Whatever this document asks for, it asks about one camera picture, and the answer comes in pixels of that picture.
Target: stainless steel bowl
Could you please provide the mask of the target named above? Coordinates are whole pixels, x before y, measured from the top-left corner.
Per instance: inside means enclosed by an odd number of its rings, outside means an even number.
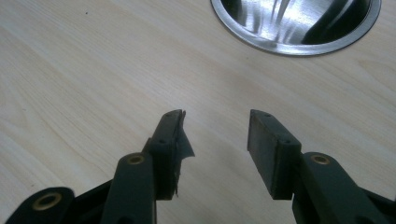
[[[236,36],[259,49],[317,55],[364,36],[381,0],[212,0],[212,5]]]

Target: wooden tabletop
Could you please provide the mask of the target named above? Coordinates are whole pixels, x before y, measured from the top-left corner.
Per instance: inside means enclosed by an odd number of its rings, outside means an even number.
[[[247,152],[253,108],[393,200],[394,8],[346,49],[293,58],[235,38],[210,1],[0,0],[0,222],[39,190],[106,182],[174,109],[196,157],[159,223],[295,223]]]

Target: light wood surface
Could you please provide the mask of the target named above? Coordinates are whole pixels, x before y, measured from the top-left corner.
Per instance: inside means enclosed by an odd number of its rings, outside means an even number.
[[[41,189],[112,178],[179,108],[196,157],[159,223],[295,223],[248,155],[252,108],[394,199],[394,8],[347,49],[291,58],[236,39],[208,0],[0,0],[0,222]]]

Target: metal bowl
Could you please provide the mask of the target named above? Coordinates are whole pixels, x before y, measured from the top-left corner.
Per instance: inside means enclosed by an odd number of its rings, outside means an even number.
[[[236,36],[259,49],[317,55],[364,36],[381,0],[212,0],[212,5]]]

